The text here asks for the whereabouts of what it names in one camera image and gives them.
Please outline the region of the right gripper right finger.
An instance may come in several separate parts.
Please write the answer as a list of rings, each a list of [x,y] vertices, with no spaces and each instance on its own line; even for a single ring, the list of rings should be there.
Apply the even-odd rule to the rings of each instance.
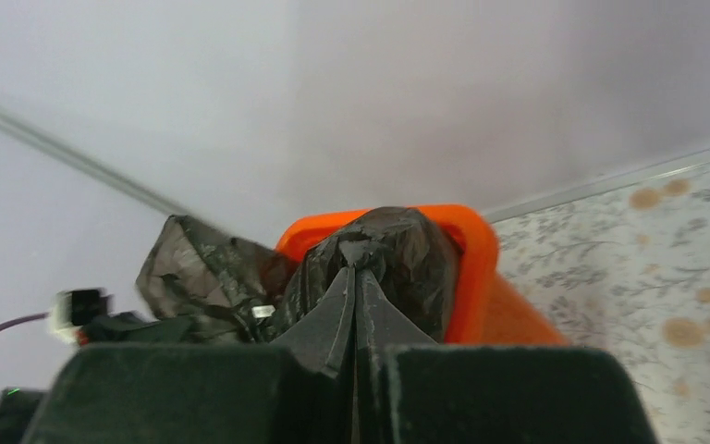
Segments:
[[[654,443],[623,366],[588,348],[434,342],[354,275],[361,443]]]

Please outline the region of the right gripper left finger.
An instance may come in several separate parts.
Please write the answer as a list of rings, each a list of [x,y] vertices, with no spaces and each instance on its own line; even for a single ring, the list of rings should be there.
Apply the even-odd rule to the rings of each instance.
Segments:
[[[260,345],[90,345],[63,367],[27,443],[347,443],[356,273]]]

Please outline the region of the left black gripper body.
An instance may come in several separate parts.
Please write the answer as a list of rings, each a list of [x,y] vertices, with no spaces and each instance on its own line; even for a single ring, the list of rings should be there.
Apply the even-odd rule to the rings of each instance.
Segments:
[[[229,344],[251,341],[243,325],[206,314],[146,319],[136,312],[98,314],[76,333],[79,346],[100,342]]]

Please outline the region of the orange plastic trash bin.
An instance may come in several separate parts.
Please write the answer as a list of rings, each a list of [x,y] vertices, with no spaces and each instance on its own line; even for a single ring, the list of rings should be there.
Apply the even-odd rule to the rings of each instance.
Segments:
[[[436,223],[459,251],[455,301],[445,336],[435,340],[425,335],[439,344],[566,344],[553,325],[497,273],[496,234],[477,213],[457,204],[407,208],[421,211]],[[304,217],[288,228],[277,249],[299,260],[316,241],[372,210]],[[371,271],[355,265],[340,269],[322,300],[276,339],[300,348],[324,346],[335,351],[347,344],[356,348],[354,275],[365,270]]]

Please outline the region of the black trash bag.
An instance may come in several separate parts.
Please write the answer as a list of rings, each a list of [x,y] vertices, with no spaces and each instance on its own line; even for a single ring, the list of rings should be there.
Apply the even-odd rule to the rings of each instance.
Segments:
[[[369,211],[299,260],[194,217],[171,216],[136,286],[156,318],[188,317],[192,342],[266,343],[307,315],[349,265],[370,269],[388,300],[425,334],[445,336],[459,251],[415,208]]]

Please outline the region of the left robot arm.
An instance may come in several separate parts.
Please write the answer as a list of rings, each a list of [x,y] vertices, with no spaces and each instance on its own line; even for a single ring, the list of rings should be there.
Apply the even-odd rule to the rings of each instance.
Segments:
[[[79,352],[50,391],[0,395],[0,443],[259,443],[241,402],[239,336],[206,338],[193,316],[99,314],[75,327]]]

